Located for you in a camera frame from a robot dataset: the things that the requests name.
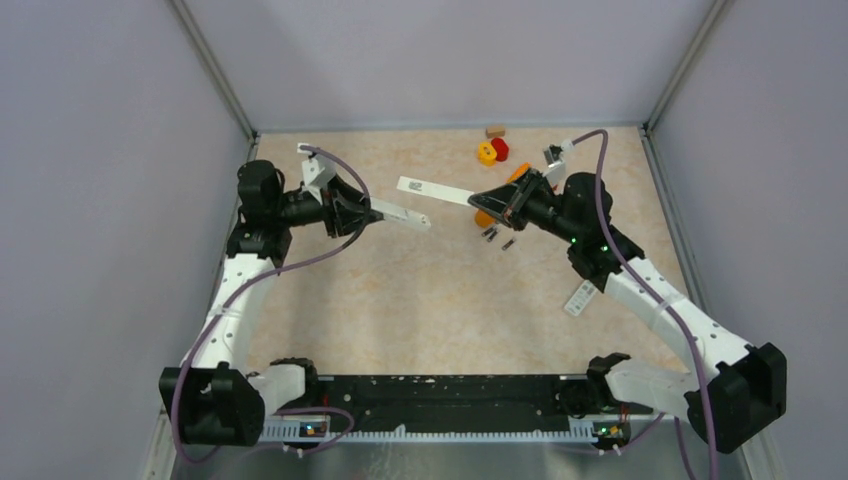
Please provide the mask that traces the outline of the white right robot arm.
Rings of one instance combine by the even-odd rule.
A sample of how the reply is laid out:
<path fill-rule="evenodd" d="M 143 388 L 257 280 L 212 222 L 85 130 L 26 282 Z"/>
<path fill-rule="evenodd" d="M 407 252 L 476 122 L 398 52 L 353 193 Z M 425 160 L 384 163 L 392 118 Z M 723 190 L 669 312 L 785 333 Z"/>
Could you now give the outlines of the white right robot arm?
<path fill-rule="evenodd" d="M 673 287 L 612 225 L 613 198 L 595 174 L 572 174 L 555 192 L 545 175 L 529 169 L 468 202 L 515 231 L 534 225 L 568 242 L 574 271 L 634 313 L 689 370 L 675 373 L 625 354 L 597 357 L 588 370 L 595 378 L 586 385 L 594 409 L 612 412 L 626 402 L 671 414 L 722 454 L 785 414 L 785 354 L 727 330 Z"/>

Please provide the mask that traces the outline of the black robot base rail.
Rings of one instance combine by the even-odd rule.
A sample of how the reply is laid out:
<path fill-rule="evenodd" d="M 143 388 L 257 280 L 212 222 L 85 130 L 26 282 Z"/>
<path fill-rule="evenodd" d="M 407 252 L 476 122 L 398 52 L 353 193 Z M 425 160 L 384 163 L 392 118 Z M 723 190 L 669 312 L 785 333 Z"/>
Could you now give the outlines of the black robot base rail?
<path fill-rule="evenodd" d="M 263 442 L 559 443 L 614 449 L 631 437 L 630 410 L 602 406 L 574 375 L 321 376 Z"/>

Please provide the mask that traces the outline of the white remote battery cover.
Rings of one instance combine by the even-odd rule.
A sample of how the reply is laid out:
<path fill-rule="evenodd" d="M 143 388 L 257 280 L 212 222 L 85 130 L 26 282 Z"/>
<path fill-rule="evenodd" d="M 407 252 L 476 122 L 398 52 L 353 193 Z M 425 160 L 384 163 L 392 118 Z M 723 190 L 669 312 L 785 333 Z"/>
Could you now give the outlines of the white remote battery cover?
<path fill-rule="evenodd" d="M 396 188 L 402 192 L 464 206 L 470 205 L 469 198 L 474 195 L 470 190 L 406 176 L 399 177 Z"/>

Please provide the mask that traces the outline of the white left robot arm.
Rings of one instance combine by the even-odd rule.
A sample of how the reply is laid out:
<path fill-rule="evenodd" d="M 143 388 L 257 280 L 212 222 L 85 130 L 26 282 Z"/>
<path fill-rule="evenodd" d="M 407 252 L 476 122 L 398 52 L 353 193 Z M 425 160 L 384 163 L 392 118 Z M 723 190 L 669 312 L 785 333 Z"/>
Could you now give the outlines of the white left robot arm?
<path fill-rule="evenodd" d="M 223 273 L 204 326 L 181 365 L 165 368 L 159 391 L 177 445 L 253 446 L 264 421 L 284 407 L 308 413 L 321 393 L 312 361 L 273 361 L 250 372 L 245 363 L 259 312 L 275 277 L 328 259 L 320 256 L 287 263 L 295 227 L 322 223 L 331 238 L 349 247 L 375 222 L 372 197 L 361 177 L 334 161 L 312 155 L 303 163 L 300 186 L 287 191 L 283 173 L 267 160 L 237 172 L 239 220 L 228 238 Z"/>

